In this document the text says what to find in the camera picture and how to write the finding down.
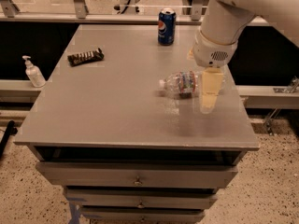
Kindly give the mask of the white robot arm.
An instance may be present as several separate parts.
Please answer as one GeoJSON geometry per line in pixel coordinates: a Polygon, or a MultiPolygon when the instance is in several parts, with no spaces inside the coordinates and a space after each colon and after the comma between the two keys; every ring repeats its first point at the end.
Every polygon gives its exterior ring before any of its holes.
{"type": "Polygon", "coordinates": [[[299,46],[299,0],[209,0],[196,30],[192,55],[204,68],[199,79],[199,104],[203,113],[216,104],[224,74],[244,28],[262,17],[294,45],[299,46]]]}

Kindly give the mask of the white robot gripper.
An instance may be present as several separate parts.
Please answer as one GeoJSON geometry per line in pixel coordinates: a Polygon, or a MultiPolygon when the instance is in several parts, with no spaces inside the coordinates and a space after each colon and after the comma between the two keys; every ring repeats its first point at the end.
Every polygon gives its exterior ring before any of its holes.
{"type": "Polygon", "coordinates": [[[207,39],[200,28],[195,33],[192,49],[187,53],[188,60],[195,60],[198,66],[207,67],[200,77],[199,102],[204,114],[211,113],[217,102],[224,80],[220,68],[231,61],[237,48],[237,43],[223,45],[207,39]]]}

